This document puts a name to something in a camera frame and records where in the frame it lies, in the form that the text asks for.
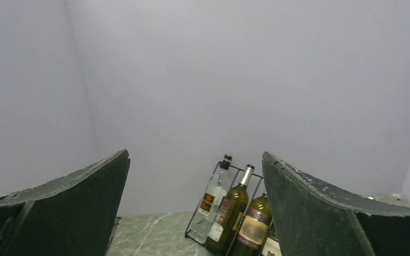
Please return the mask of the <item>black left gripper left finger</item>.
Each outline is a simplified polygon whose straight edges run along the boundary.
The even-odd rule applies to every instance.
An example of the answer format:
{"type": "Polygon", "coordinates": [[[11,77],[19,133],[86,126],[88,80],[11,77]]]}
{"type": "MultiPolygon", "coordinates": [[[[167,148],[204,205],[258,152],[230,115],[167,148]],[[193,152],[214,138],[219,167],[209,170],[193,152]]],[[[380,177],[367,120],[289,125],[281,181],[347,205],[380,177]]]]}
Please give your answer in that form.
{"type": "Polygon", "coordinates": [[[105,255],[129,168],[119,150],[0,197],[0,255],[105,255]]]}

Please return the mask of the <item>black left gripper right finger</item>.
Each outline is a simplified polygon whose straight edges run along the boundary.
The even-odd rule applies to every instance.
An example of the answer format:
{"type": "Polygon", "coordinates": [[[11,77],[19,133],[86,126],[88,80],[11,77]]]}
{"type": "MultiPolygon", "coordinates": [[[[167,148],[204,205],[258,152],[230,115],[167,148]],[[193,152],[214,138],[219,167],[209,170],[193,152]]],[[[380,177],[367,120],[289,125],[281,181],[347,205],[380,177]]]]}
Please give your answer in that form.
{"type": "Polygon", "coordinates": [[[283,255],[410,255],[410,207],[351,193],[269,152],[262,171],[283,255]]]}

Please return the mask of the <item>dark wine bottle cream label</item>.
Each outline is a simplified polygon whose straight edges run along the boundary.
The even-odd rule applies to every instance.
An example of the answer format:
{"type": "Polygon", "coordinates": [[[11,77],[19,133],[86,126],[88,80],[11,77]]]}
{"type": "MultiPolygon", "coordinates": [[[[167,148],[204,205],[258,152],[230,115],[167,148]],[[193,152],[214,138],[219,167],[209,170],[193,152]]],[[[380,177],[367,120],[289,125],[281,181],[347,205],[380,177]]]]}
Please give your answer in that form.
{"type": "Polygon", "coordinates": [[[213,255],[225,255],[230,246],[238,221],[249,202],[247,186],[254,169],[253,165],[248,164],[239,183],[230,188],[223,199],[204,244],[213,255]]]}

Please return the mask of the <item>green wine bottle grey capsule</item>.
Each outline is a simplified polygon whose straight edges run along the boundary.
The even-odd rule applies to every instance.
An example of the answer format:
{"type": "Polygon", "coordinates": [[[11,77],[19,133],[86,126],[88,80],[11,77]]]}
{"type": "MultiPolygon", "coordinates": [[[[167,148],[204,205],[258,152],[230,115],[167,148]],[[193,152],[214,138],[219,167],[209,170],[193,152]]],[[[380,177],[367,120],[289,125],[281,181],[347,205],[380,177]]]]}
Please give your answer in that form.
{"type": "Polygon", "coordinates": [[[229,255],[258,255],[271,220],[272,213],[265,190],[252,201],[229,255]]]}

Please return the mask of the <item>dark wine bottle black top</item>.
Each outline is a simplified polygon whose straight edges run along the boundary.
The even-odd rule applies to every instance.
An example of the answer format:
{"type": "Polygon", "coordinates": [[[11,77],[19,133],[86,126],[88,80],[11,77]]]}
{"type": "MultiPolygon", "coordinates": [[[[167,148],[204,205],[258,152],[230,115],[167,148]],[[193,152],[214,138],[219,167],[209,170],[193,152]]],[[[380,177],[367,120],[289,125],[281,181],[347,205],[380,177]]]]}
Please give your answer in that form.
{"type": "Polygon", "coordinates": [[[272,225],[262,246],[261,256],[282,256],[275,226],[272,225]]]}

